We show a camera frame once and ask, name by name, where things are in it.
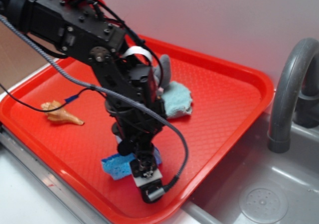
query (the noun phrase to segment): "tray rim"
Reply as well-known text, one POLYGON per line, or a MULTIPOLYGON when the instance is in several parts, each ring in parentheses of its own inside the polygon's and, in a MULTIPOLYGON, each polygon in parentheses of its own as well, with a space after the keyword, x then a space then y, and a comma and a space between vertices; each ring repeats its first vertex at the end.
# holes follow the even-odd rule
MULTIPOLYGON (((222 157, 232 148, 232 146, 236 143, 236 141, 244 134, 244 132, 252 125, 252 123, 258 118, 258 116, 264 111, 264 109, 268 106, 268 104, 273 99, 274 95, 274 86, 268 76, 266 76, 261 71, 255 70, 253 68, 245 67, 233 62, 229 62, 220 58, 216 58, 213 56, 205 55, 200 52, 192 51, 189 49, 185 49, 182 47, 178 47, 169 43, 165 43, 162 41, 158 41, 152 38, 148 38, 143 36, 143 39, 147 40, 147 44, 150 48, 152 48, 155 52, 158 53, 166 53, 169 56, 186 61, 185 57, 187 57, 188 63, 192 63, 195 60, 197 62, 201 62, 200 66, 202 68, 206 68, 209 70, 213 70, 214 72, 226 75, 228 77, 232 77, 233 79, 240 80, 246 83, 251 84, 256 87, 261 94, 261 101, 259 104, 251 111, 251 113, 244 119, 244 121, 237 127, 237 129, 228 137, 228 139, 221 145, 221 147, 217 150, 217 152, 209 159, 209 161, 200 169, 200 171, 190 180, 188 185, 172 200, 172 202, 166 206, 161 211, 157 212, 154 215, 151 215, 147 218, 131 218, 127 216, 123 216, 123 213, 120 213, 119 210, 114 210, 111 206, 112 204, 108 204, 109 201, 106 198, 101 197, 99 193, 95 193, 96 196, 90 197, 88 200, 103 216, 109 219, 112 222, 130 222, 130 223, 158 223, 164 221, 173 215, 177 209, 183 204, 184 201, 190 196, 190 194, 195 190, 195 188, 203 181, 203 179, 209 174, 209 172, 218 164, 218 162, 222 159, 222 157)), ((73 63, 75 60, 73 58, 68 58, 66 60, 59 60, 58 64, 65 68, 69 64, 73 63)), ((54 75, 56 74, 56 70, 51 66, 43 69, 29 80, 25 81, 17 88, 15 88, 11 93, 15 95, 17 98, 21 98, 24 95, 24 89, 28 86, 32 86, 34 82, 41 83, 44 80, 44 76, 54 75)), ((10 109, 10 104, 15 104, 13 100, 11 100, 8 96, 4 97, 4 99, 0 103, 0 120, 1 122, 8 128, 13 134, 19 133, 16 135, 19 140, 24 140, 25 138, 32 140, 32 134, 22 133, 20 128, 14 124, 13 120, 10 120, 6 117, 7 112, 10 109)), ((48 150, 37 150, 35 155, 38 157, 48 157, 48 150)), ((46 160, 45 163, 55 162, 55 159, 46 160)), ((54 172, 65 180, 65 174, 58 173, 56 170, 54 172)), ((85 183, 81 177, 74 173, 76 179, 67 178, 67 183, 70 186, 77 186, 77 192, 81 191, 79 195, 83 196, 83 194, 87 194, 87 190, 83 187, 82 183, 85 183)))

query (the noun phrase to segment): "white wall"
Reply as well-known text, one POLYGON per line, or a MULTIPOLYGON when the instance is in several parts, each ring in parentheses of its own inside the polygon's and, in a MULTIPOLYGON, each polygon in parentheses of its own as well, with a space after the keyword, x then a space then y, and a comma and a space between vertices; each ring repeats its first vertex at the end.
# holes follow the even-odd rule
POLYGON ((294 45, 319 39, 319 0, 105 0, 139 34, 259 69, 277 85, 294 45))

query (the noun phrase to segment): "blue sponge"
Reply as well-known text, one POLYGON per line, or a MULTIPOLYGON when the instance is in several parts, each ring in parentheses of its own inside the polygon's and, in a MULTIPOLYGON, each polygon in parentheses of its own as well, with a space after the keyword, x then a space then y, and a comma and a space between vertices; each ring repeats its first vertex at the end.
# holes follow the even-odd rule
MULTIPOLYGON (((157 148, 154 149, 154 157, 156 164, 161 164, 160 152, 157 148)), ((104 172, 110 174, 114 180, 119 180, 131 174, 130 162, 134 160, 134 154, 121 156, 114 154, 108 158, 102 159, 102 167, 104 172)))

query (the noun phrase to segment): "gray braided cable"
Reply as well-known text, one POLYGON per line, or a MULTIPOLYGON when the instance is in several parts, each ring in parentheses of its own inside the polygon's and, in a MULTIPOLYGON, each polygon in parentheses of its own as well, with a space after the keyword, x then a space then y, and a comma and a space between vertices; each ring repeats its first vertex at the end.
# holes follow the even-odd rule
POLYGON ((150 110, 149 108, 147 108, 145 105, 140 104, 138 102, 135 102, 134 100, 131 100, 121 94, 118 94, 114 91, 111 91, 109 89, 103 88, 103 87, 99 87, 99 86, 95 86, 92 85, 90 83, 86 83, 80 80, 75 79, 74 77, 70 76, 67 72, 65 72, 50 56, 48 56, 41 48, 39 48, 34 42, 32 42, 30 39, 28 39, 26 36, 24 36, 21 32, 19 32, 9 21, 7 21, 3 16, 0 15, 0 21, 6 26, 8 27, 14 34, 16 34, 18 37, 20 37, 26 44, 28 44, 29 46, 31 46, 37 53, 39 53, 48 63, 50 63, 63 77, 65 77, 66 79, 68 79, 69 81, 79 85, 79 86, 83 86, 86 88, 91 89, 92 87, 94 87, 95 90, 106 93, 108 96, 113 96, 129 105, 131 105, 134 108, 137 108, 139 110, 141 110, 142 112, 147 113, 149 116, 155 118, 156 120, 158 120, 159 122, 161 122, 162 124, 166 125, 167 127, 169 127, 170 129, 172 129, 181 139, 182 144, 184 146, 185 149, 185 158, 184 161, 180 167, 180 169, 178 170, 177 174, 174 176, 174 178, 166 185, 166 192, 176 183, 177 179, 179 178, 179 176, 181 175, 183 169, 186 166, 187 160, 188 160, 188 147, 187 147, 187 143, 186 140, 184 138, 184 136, 182 135, 182 133, 175 127, 173 126, 170 122, 168 122, 166 119, 164 119, 163 117, 161 117, 160 115, 158 115, 157 113, 155 113, 154 111, 150 110))

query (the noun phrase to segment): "sink basin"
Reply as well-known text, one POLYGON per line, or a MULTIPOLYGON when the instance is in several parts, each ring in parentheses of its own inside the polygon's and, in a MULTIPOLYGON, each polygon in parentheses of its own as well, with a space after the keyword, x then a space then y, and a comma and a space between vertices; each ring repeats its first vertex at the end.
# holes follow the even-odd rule
POLYGON ((268 124, 263 114, 189 198, 208 223, 319 223, 319 132, 293 124, 291 148, 278 154, 268 124))

